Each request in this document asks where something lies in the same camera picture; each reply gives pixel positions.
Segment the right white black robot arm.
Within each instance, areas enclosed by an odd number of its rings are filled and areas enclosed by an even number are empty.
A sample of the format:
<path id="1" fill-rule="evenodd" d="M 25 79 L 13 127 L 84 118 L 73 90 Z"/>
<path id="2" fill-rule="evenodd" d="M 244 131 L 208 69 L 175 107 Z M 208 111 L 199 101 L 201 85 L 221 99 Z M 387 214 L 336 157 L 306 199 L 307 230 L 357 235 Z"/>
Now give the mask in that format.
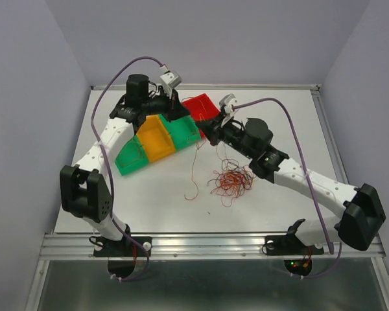
<path id="1" fill-rule="evenodd" d="M 386 220 L 375 187 L 343 184 L 304 168 L 271 145 L 273 133 L 261 119 L 250 118 L 246 124 L 231 119 L 223 124 L 215 117 L 196 126 L 211 145 L 225 143 L 250 159 L 249 167 L 258 178 L 294 190 L 332 212 L 330 218 L 302 218 L 288 228 L 279 245 L 293 253 L 327 241 L 366 251 Z"/>

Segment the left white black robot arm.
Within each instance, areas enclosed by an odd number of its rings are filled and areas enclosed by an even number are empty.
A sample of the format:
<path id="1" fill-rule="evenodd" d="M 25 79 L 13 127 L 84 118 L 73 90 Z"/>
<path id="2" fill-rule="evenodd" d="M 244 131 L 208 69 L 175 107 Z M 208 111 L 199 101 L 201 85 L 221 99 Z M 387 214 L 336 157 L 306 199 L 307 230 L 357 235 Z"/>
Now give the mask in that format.
<path id="1" fill-rule="evenodd" d="M 112 176 L 110 165 L 148 116 L 162 114 L 167 121 L 175 121 L 189 115 L 175 90 L 182 81 L 180 76 L 167 71 L 160 80 L 158 90 L 150 95 L 148 76 L 130 75 L 126 93 L 109 114 L 96 142 L 74 165 L 66 165 L 60 171 L 62 209 L 83 219 L 108 239 L 109 248 L 116 255 L 130 251 L 131 239 L 127 236 L 129 227 L 113 213 L 113 194 L 106 184 Z"/>

